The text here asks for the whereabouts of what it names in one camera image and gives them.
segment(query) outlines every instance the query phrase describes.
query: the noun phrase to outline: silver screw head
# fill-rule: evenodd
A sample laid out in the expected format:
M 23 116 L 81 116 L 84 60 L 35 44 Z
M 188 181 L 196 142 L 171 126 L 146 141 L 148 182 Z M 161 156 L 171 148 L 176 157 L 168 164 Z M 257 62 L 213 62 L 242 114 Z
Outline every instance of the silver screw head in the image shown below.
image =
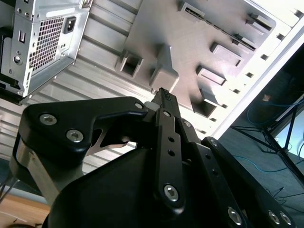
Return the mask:
M 217 146 L 217 145 L 218 145 L 218 142 L 215 141 L 214 139 L 210 139 L 210 142 L 211 142 L 214 146 Z
M 187 127 L 191 127 L 191 124 L 188 122 L 188 121 L 184 121 L 184 124 L 187 126 Z
M 84 135 L 78 130 L 69 130 L 66 133 L 66 136 L 69 140 L 71 140 L 74 143 L 79 143 L 84 139 Z
M 268 215 L 271 218 L 271 220 L 274 221 L 274 223 L 276 223 L 277 225 L 280 225 L 280 220 L 279 218 L 275 215 L 275 213 L 273 213 L 272 211 L 268 211 Z
M 280 215 L 282 217 L 282 219 L 288 224 L 288 225 L 291 225 L 291 220 L 289 219 L 289 217 L 284 214 L 283 212 L 280 212 Z
M 135 106 L 138 107 L 139 109 L 143 109 L 143 106 L 140 103 L 135 103 Z
M 40 122 L 42 122 L 44 125 L 54 125 L 57 123 L 57 119 L 55 116 L 51 115 L 51 114 L 43 114 L 40 116 Z
M 238 226 L 242 225 L 242 218 L 232 207 L 228 207 L 228 214 L 232 221 Z
M 170 116 L 171 116 L 171 114 L 168 113 L 168 112 L 166 112 L 166 111 L 163 111 L 163 113 L 164 113 L 164 115 L 167 116 L 167 117 L 170 117 Z
M 164 192 L 166 197 L 172 202 L 176 202 L 179 199 L 179 194 L 175 187 L 173 187 L 172 185 L 166 185 L 164 188 Z

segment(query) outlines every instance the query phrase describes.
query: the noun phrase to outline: blue cable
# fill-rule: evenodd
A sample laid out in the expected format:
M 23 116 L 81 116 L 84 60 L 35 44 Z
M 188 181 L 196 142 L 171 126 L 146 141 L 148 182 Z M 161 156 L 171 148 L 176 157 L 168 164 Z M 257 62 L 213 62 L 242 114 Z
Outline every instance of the blue cable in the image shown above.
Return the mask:
M 291 107 L 291 106 L 295 106 L 295 105 L 300 105 L 304 103 L 304 100 L 298 102 L 298 103 L 295 103 L 295 104 L 273 104 L 273 103 L 270 103 L 270 102 L 267 102 L 266 105 L 272 105 L 272 106 L 277 106 L 277 107 Z
M 267 120 L 267 121 L 264 121 L 264 122 L 255 123 L 255 122 L 252 122 L 252 121 L 250 120 L 250 117 L 249 117 L 249 111 L 250 111 L 251 108 L 252 108 L 252 107 L 250 107 L 250 108 L 247 110 L 247 120 L 248 120 L 249 123 L 251 123 L 251 124 L 253 124 L 253 125 L 263 125 L 263 124 L 272 122 L 272 121 L 274 121 L 276 118 L 278 118 L 280 115 L 282 115 L 282 114 L 285 112 L 285 110 L 284 110 L 283 112 L 279 113 L 278 115 L 276 115 L 275 117 L 273 117 L 273 118 L 270 119 L 270 120 Z
M 296 104 L 273 104 L 273 103 L 270 103 L 270 102 L 266 102 L 265 104 L 262 103 L 262 105 L 272 105 L 272 106 L 277 106 L 277 107 L 291 107 L 291 106 L 296 106 L 296 105 L 300 105 L 304 103 L 304 99 Z M 276 118 L 278 118 L 281 114 L 283 114 L 285 112 L 285 110 L 283 110 L 283 112 L 279 113 L 278 115 L 276 115 L 275 117 L 273 117 L 272 119 L 270 120 L 267 120 L 267 121 L 264 121 L 264 122 L 259 122 L 259 123 L 255 123 L 255 122 L 252 122 L 250 120 L 250 117 L 249 117 L 249 111 L 251 110 L 252 107 L 250 107 L 248 110 L 247 110 L 247 120 L 249 123 L 253 124 L 253 125 L 263 125 L 263 124 L 267 124 L 269 122 L 272 122 L 274 121 Z
M 282 168 L 282 169 L 279 169 L 279 170 L 265 171 L 265 170 L 259 168 L 253 161 L 249 160 L 248 158 L 244 158 L 242 156 L 236 156 L 236 155 L 234 155 L 233 157 L 235 157 L 235 158 L 241 158 L 241 159 L 244 159 L 244 160 L 250 162 L 257 170 L 259 170 L 261 172 L 264 172 L 264 173 L 274 173 L 274 172 L 280 172 L 280 171 L 283 171 L 283 170 L 287 170 L 287 167 L 285 167 L 285 168 Z M 301 160 L 301 161 L 299 161 L 299 162 L 297 162 L 296 165 L 300 164 L 301 162 L 304 162 L 304 159 Z

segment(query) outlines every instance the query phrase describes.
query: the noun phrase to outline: power supply fan grille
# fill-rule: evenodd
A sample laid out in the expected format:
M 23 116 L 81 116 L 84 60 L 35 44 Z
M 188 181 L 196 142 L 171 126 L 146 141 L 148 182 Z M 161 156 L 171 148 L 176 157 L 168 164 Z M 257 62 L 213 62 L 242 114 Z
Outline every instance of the power supply fan grille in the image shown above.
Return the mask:
M 63 21 L 63 17 L 41 21 L 36 51 L 29 55 L 33 72 L 55 59 Z

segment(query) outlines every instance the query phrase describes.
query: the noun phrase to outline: wooden surface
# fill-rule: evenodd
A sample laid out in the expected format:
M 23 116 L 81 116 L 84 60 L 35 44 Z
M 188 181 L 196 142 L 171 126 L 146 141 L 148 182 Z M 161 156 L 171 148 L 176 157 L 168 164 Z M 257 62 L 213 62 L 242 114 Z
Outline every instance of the wooden surface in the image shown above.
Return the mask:
M 39 228 L 49 210 L 49 206 L 45 204 L 8 195 L 0 204 L 0 228 L 12 224 L 26 224 Z

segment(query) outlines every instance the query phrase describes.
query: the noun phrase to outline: black metal stand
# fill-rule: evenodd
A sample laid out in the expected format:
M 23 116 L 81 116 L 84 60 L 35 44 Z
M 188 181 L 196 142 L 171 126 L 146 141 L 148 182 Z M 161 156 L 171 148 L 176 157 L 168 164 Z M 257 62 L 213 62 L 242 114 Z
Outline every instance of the black metal stand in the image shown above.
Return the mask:
M 160 89 L 34 104 L 20 121 L 12 174 L 52 206 L 43 228 L 295 228 L 287 211 L 216 139 L 202 141 Z M 136 149 L 83 175 L 85 156 Z
M 288 145 L 289 145 L 289 141 L 290 141 L 290 137 L 291 137 L 291 133 L 294 127 L 294 123 L 295 123 L 295 117 L 296 117 L 296 112 L 297 112 L 297 108 L 298 105 L 295 105 L 281 120 L 279 120 L 278 122 L 276 122 L 271 128 L 257 128 L 257 127 L 243 127 L 243 126 L 231 126 L 230 128 L 249 137 L 250 139 L 258 142 L 261 145 L 264 145 L 265 147 L 273 150 L 274 152 L 268 152 L 268 151 L 264 151 L 261 149 L 262 152 L 265 153 L 271 153 L 271 154 L 277 154 L 282 161 L 284 162 L 284 164 L 286 165 L 286 167 L 290 170 L 290 172 L 294 175 L 294 177 L 296 178 L 296 180 L 299 182 L 299 184 L 302 186 L 302 188 L 304 189 L 304 175 L 303 173 L 298 169 L 298 167 L 295 165 L 295 163 L 289 158 L 288 156 Z M 292 118 L 290 121 L 290 126 L 289 126 L 289 130 L 288 130 L 288 134 L 287 134 L 287 138 L 286 138 L 286 142 L 284 147 L 282 148 L 278 142 L 275 140 L 275 138 L 271 135 L 271 132 L 285 119 L 287 118 L 289 115 L 292 114 Z M 251 132 L 260 132 L 264 135 L 265 140 L 268 142 L 263 142 L 262 140 L 246 133 L 245 131 L 251 131 Z

